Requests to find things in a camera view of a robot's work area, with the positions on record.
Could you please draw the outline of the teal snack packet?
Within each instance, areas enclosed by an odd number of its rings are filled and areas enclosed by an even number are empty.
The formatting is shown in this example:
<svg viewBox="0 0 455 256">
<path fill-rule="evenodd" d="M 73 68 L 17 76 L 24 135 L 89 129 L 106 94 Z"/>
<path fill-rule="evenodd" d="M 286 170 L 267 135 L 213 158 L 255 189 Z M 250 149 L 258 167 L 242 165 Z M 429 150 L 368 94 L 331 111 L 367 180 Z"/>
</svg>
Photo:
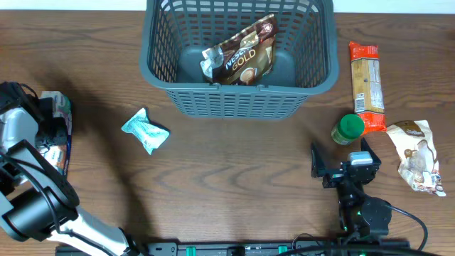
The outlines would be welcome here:
<svg viewBox="0 0 455 256">
<path fill-rule="evenodd" d="M 141 108 L 121 128 L 127 134 L 133 134 L 149 155 L 158 149 L 168 138 L 170 132 L 150 123 L 145 108 Z"/>
</svg>

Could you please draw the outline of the brown Nescafe Gold pouch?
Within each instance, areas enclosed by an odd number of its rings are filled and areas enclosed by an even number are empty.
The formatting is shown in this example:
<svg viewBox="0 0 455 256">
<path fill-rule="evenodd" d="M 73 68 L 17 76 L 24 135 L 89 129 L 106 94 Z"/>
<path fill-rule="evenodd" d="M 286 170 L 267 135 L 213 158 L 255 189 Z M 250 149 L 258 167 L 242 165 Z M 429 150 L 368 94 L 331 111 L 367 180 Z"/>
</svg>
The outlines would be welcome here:
<svg viewBox="0 0 455 256">
<path fill-rule="evenodd" d="M 269 14 L 204 50 L 203 77 L 221 85 L 253 85 L 273 68 L 277 32 L 277 19 Z"/>
</svg>

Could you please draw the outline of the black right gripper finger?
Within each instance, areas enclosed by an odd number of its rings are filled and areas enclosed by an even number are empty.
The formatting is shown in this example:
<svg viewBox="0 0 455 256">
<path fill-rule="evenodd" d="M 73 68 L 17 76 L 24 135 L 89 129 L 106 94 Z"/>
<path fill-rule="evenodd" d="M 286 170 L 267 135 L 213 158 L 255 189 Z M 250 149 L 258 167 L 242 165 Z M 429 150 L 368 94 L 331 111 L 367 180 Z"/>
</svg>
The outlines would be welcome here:
<svg viewBox="0 0 455 256">
<path fill-rule="evenodd" d="M 323 177 L 326 174 L 326 165 L 314 143 L 311 144 L 311 158 L 311 176 L 314 178 Z"/>
<path fill-rule="evenodd" d="M 369 144 L 367 143 L 366 139 L 365 138 L 362 138 L 360 140 L 360 148 L 361 148 L 361 151 L 367 151 L 370 156 L 371 156 L 371 159 L 373 160 L 373 163 L 374 164 L 379 164 L 380 163 L 380 159 L 379 157 L 376 155 L 376 153 L 370 148 Z"/>
</svg>

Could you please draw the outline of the white tissue multipack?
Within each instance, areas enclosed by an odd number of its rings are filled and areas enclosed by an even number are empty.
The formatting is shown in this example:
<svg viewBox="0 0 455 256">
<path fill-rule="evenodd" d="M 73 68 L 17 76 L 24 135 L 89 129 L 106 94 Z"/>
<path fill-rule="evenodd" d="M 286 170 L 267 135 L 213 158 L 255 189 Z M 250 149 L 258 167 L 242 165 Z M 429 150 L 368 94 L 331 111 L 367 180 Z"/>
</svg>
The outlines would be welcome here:
<svg viewBox="0 0 455 256">
<path fill-rule="evenodd" d="M 56 131 L 53 137 L 48 137 L 43 145 L 39 146 L 38 151 L 57 171 L 66 177 L 72 144 L 72 102 L 58 91 L 43 91 L 41 93 L 41 100 L 48 100 L 49 98 L 52 99 L 51 121 Z"/>
</svg>

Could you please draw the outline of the green lid jar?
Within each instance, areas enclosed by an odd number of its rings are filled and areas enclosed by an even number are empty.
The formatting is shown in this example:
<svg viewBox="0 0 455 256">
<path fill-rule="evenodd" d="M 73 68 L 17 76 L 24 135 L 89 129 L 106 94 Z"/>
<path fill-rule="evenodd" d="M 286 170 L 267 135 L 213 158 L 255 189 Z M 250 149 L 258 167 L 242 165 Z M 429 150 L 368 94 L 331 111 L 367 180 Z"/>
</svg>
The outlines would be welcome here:
<svg viewBox="0 0 455 256">
<path fill-rule="evenodd" d="M 356 114 L 347 114 L 333 127 L 331 137 L 335 143 L 349 145 L 364 132 L 364 121 Z"/>
</svg>

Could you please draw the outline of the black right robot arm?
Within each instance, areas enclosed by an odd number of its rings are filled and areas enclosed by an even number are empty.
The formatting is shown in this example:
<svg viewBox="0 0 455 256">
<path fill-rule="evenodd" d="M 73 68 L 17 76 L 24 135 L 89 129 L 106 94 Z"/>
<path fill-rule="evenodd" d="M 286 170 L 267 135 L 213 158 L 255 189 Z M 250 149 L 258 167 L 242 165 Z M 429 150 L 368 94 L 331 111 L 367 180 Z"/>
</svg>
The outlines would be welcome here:
<svg viewBox="0 0 455 256">
<path fill-rule="evenodd" d="M 388 235 L 392 210 L 386 201 L 363 190 L 376 177 L 382 163 L 367 141 L 361 139 L 360 151 L 350 153 L 338 168 L 326 167 L 315 144 L 311 144 L 311 157 L 311 176 L 321 178 L 324 188 L 336 189 L 341 227 L 360 239 Z"/>
</svg>

